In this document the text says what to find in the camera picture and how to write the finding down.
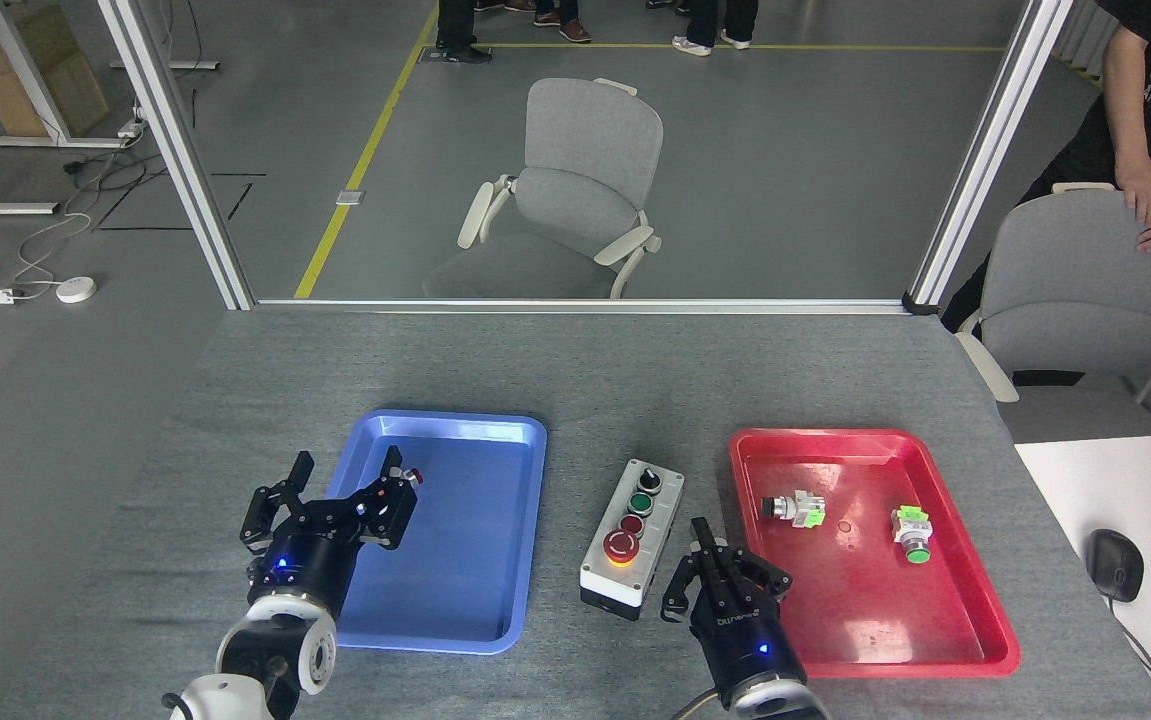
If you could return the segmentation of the person's right hand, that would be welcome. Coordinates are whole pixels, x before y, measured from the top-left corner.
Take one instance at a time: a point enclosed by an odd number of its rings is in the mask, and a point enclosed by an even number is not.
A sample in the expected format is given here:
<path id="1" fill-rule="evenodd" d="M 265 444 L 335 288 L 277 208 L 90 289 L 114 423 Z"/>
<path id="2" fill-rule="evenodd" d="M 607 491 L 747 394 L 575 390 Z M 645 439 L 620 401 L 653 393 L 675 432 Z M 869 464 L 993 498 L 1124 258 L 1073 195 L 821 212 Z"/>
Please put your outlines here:
<path id="1" fill-rule="evenodd" d="M 1115 183 L 1138 222 L 1151 228 L 1151 158 L 1118 158 Z"/>

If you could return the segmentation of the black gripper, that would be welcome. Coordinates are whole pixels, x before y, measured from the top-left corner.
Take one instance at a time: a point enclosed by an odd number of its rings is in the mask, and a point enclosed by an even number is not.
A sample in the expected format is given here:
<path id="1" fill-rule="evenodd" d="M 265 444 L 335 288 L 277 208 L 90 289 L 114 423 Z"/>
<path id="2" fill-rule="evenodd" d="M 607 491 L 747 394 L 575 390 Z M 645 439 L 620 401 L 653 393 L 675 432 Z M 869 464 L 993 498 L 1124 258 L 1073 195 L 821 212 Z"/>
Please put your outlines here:
<path id="1" fill-rule="evenodd" d="M 699 642 L 723 707 L 805 707 L 805 669 L 780 621 L 782 597 L 793 584 L 787 570 L 747 550 L 717 544 L 706 518 L 691 519 L 698 547 L 684 556 L 666 585 L 661 618 L 680 623 L 689 610 L 693 580 L 699 600 Z M 759 591 L 772 600 L 739 608 Z"/>
<path id="2" fill-rule="evenodd" d="M 420 472 L 403 468 L 401 450 L 389 446 L 380 475 L 369 487 L 343 498 L 325 518 L 323 501 L 302 500 L 315 462 L 302 451 L 290 474 L 273 487 L 258 487 L 241 524 L 241 541 L 256 556 L 247 602 L 269 593 L 305 596 L 338 618 L 365 543 L 401 546 L 418 505 Z"/>

